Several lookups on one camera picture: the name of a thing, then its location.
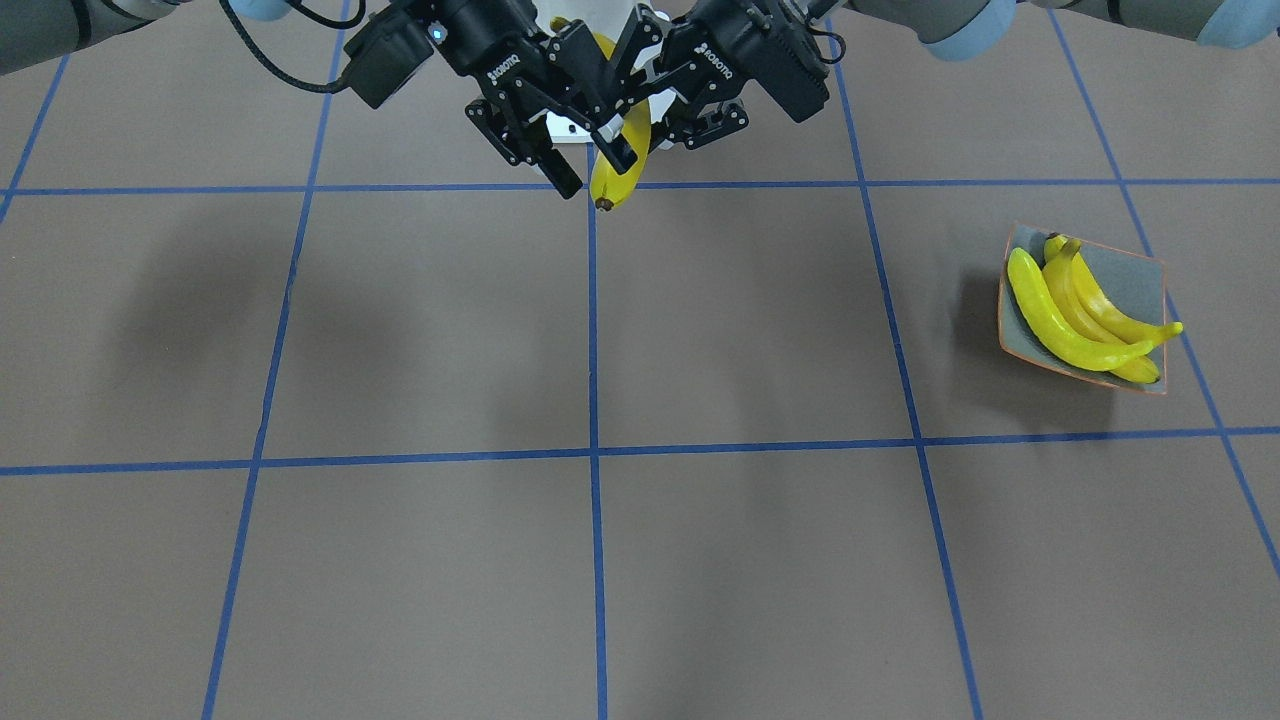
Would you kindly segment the grey square plate orange rim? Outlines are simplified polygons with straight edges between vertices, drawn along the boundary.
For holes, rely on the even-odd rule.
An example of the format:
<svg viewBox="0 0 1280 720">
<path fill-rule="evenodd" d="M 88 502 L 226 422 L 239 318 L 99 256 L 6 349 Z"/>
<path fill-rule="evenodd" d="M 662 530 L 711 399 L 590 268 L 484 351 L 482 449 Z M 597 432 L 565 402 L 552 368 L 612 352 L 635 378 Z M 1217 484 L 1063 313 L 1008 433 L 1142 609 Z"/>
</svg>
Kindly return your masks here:
<svg viewBox="0 0 1280 720">
<path fill-rule="evenodd" d="M 1016 223 L 1000 265 L 1000 347 L 1047 372 L 1110 389 L 1169 391 L 1161 261 Z"/>
</svg>

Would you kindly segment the yellow banana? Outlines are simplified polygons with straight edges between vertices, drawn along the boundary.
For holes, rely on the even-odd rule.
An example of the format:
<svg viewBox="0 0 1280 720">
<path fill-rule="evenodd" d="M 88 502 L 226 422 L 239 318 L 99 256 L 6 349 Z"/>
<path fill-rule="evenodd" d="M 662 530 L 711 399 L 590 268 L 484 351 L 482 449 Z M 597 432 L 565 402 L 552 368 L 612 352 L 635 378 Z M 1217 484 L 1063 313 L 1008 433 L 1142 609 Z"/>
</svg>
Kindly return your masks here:
<svg viewBox="0 0 1280 720">
<path fill-rule="evenodd" d="M 1138 322 L 1120 311 L 1101 290 L 1082 256 L 1080 240 L 1052 234 L 1043 245 L 1042 275 L 1048 295 L 1066 324 L 1093 345 L 1158 347 L 1165 328 Z"/>
<path fill-rule="evenodd" d="M 567 76 L 567 86 L 552 97 L 548 111 L 575 126 L 596 149 L 590 176 L 595 209 L 611 211 L 634 192 L 644 170 L 652 141 L 652 117 L 641 85 L 646 72 L 641 59 L 658 44 L 655 22 L 643 8 L 628 13 L 618 36 L 594 31 L 580 18 L 556 15 L 547 58 Z"/>
<path fill-rule="evenodd" d="M 1070 325 L 1053 301 L 1041 266 L 1023 247 L 1014 247 L 1006 261 L 1007 286 L 1033 336 L 1055 357 L 1087 372 L 1112 372 L 1155 348 L 1137 343 L 1101 342 L 1084 337 Z"/>
<path fill-rule="evenodd" d="M 1139 258 L 1133 252 L 1101 243 L 1076 240 L 1083 243 L 1082 256 L 1092 270 L 1092 275 L 1120 311 L 1138 322 L 1156 327 L 1162 325 L 1167 338 L 1160 346 L 1183 334 L 1184 325 L 1171 320 L 1169 310 L 1165 307 L 1165 272 L 1160 261 Z"/>
</svg>

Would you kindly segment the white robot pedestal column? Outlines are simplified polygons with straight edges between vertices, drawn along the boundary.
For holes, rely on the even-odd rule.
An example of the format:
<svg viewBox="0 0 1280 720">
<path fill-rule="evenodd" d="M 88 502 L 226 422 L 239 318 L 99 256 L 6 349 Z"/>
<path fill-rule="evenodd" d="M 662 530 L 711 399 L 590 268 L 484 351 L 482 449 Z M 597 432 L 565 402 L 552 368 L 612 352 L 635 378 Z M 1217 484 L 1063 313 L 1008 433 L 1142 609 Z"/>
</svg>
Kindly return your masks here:
<svg viewBox="0 0 1280 720">
<path fill-rule="evenodd" d="M 532 1 L 536 9 L 536 23 L 540 29 L 550 32 L 550 22 L 556 18 L 582 20 L 594 33 L 604 35 L 617 44 L 628 19 L 630 12 L 644 4 L 655 12 L 662 20 L 671 20 L 671 14 L 659 9 L 659 1 Z M 659 46 L 640 51 L 637 69 L 650 69 L 660 53 Z M 673 90 L 666 90 L 649 99 L 652 122 L 658 122 L 676 100 Z M 589 133 L 567 117 L 549 114 L 547 126 L 556 143 L 590 143 Z"/>
</svg>

